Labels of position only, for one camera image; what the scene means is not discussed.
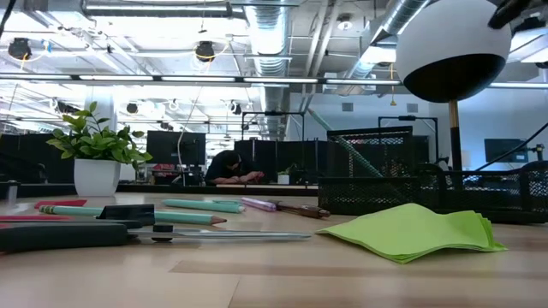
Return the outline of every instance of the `black tool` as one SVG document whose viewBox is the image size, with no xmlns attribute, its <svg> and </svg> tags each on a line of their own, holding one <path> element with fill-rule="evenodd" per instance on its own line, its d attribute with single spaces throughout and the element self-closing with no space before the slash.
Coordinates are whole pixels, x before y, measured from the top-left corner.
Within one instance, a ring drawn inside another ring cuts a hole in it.
<svg viewBox="0 0 548 308">
<path fill-rule="evenodd" d="M 105 224 L 105 223 L 119 223 L 121 225 L 124 225 L 127 229 L 137 229 L 137 228 L 143 228 L 143 224 L 137 221 L 131 221 L 131 220 L 113 220 L 113 219 L 93 219 L 88 217 L 77 217 L 74 220 L 69 221 L 45 221 L 45 220 L 3 220 L 0 219 L 0 225 L 2 224 L 12 224 L 12 223 L 44 223 L 44 224 L 51 224 L 51 223 L 57 223 L 57 224 L 63 224 L 63 223 L 96 223 L 96 224 Z"/>
<path fill-rule="evenodd" d="M 121 223 L 101 222 L 18 222 L 0 224 L 0 252 L 29 252 L 37 250 L 120 246 L 140 237 L 168 241 L 174 238 L 187 240 L 302 240 L 310 234 L 285 232 L 208 231 L 201 229 L 175 232 L 150 232 L 142 229 L 128 230 Z"/>
<path fill-rule="evenodd" d="M 137 221 L 143 226 L 152 226 L 156 222 L 154 204 L 107 205 L 97 219 Z"/>
</svg>

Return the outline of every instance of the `white lamp shade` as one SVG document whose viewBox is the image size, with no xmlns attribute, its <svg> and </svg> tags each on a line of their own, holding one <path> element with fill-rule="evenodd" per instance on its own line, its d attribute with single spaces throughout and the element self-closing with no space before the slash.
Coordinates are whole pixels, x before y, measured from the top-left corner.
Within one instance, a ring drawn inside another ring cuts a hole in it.
<svg viewBox="0 0 548 308">
<path fill-rule="evenodd" d="M 509 25 L 487 26 L 496 9 L 487 0 L 443 0 L 418 13 L 396 48 L 403 84 L 435 103 L 483 90 L 503 69 L 512 39 Z"/>
</svg>

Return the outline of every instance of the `teal pencil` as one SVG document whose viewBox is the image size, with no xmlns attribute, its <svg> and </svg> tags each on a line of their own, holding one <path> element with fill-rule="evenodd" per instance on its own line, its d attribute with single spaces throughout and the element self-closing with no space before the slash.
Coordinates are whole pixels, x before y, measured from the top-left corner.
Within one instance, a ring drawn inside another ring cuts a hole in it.
<svg viewBox="0 0 548 308">
<path fill-rule="evenodd" d="M 196 210 L 215 210 L 226 213 L 242 213 L 246 210 L 245 206 L 241 206 L 237 201 L 196 201 L 196 200 L 180 200 L 167 199 L 162 201 L 165 206 L 196 209 Z"/>
<path fill-rule="evenodd" d="M 40 206 L 39 211 L 45 214 L 57 215 L 99 216 L 101 215 L 103 208 L 42 205 Z M 226 222 L 226 219 L 224 218 L 205 214 L 154 211 L 154 216 L 159 222 L 192 223 L 202 225 L 212 225 L 216 223 Z"/>
</svg>

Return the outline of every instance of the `green paper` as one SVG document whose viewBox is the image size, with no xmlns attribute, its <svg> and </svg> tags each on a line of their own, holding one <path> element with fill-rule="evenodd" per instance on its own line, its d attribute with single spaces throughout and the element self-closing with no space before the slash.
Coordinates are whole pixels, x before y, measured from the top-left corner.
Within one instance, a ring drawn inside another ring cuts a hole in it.
<svg viewBox="0 0 548 308">
<path fill-rule="evenodd" d="M 440 215 L 418 204 L 404 204 L 319 230 L 405 264 L 443 248 L 501 252 L 491 222 L 467 210 Z"/>
</svg>

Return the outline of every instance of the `computer monitor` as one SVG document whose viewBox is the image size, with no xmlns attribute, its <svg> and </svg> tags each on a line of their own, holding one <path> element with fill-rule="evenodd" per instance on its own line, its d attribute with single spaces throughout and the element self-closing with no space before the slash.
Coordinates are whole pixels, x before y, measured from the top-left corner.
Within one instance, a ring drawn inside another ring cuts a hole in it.
<svg viewBox="0 0 548 308">
<path fill-rule="evenodd" d="M 177 141 L 181 133 L 148 131 L 146 133 L 146 151 L 152 155 L 148 163 L 179 164 Z M 206 134 L 187 133 L 182 135 L 181 161 L 186 165 L 206 164 Z"/>
<path fill-rule="evenodd" d="M 516 148 L 523 143 L 524 139 L 486 139 L 485 140 L 485 161 L 490 162 L 503 155 L 507 151 Z M 527 145 L 524 145 L 519 151 L 509 154 L 507 157 L 498 161 L 499 163 L 528 163 Z"/>
</svg>

